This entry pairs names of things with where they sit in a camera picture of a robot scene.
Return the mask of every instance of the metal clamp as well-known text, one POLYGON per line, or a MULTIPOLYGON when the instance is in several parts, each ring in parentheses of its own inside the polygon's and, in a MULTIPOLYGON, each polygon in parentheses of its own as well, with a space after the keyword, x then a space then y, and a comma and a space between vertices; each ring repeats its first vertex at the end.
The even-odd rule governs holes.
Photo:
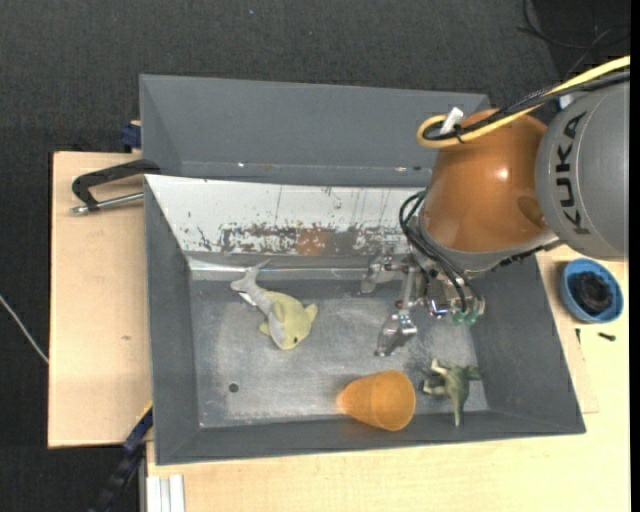
POLYGON ((106 201, 98 201, 89 189, 104 183, 129 178, 137 174, 161 174, 160 168, 150 160, 136 160, 122 165, 116 165, 107 169, 90 172, 78 176, 71 185, 73 193, 84 203, 83 206, 71 208, 72 213, 88 213, 100 210, 105 207, 115 206, 118 204, 142 199, 142 192, 137 194, 129 194, 106 201))

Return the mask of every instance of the toy dinosaur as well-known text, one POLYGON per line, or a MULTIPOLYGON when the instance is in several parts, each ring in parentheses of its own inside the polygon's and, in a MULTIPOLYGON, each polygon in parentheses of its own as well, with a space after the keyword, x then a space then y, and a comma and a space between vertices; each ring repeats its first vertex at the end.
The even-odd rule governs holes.
POLYGON ((260 332, 270 336, 278 348, 289 350, 309 335, 318 306, 304 307, 289 295, 258 286, 256 278, 267 263, 268 260, 251 268, 242 279, 231 283, 231 289, 265 314, 266 320, 258 327, 260 332))
POLYGON ((430 395, 442 395, 451 400, 453 404, 453 414, 455 416, 456 427, 462 422, 462 410, 464 403, 469 398, 469 382, 480 380, 482 375, 476 366, 440 366, 437 359, 431 363, 431 369, 439 375, 441 384, 430 386, 428 381, 424 382, 422 391, 430 395))

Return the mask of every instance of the screw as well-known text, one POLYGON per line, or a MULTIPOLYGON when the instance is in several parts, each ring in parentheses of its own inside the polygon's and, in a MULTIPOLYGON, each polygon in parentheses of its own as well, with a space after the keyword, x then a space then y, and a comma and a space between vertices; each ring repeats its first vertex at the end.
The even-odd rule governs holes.
POLYGON ((598 336, 601 336, 609 341, 616 341, 616 337, 613 334, 606 334, 604 332, 599 332, 598 336))

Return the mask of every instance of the rust stain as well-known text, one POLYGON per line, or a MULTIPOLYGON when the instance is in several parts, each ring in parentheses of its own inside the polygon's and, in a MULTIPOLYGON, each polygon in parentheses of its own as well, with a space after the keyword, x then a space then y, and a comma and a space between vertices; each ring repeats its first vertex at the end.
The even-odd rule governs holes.
POLYGON ((272 226, 266 223, 248 226, 221 225, 217 245, 223 252, 289 254, 302 256, 370 255, 383 244, 399 237, 397 229, 376 226, 312 224, 311 227, 272 226))

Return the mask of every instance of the green toy dinosaur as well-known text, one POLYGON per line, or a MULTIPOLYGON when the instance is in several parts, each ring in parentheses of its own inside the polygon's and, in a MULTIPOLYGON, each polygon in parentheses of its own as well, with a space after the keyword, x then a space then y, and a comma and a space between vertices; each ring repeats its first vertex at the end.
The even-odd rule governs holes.
POLYGON ((437 359, 432 361, 431 369, 440 376, 441 384, 430 386, 429 382, 425 381, 422 391, 430 395, 448 397, 453 404, 453 414, 458 427, 462 422, 464 403, 469 398, 469 382, 482 378, 480 369, 476 366, 440 366, 437 359))

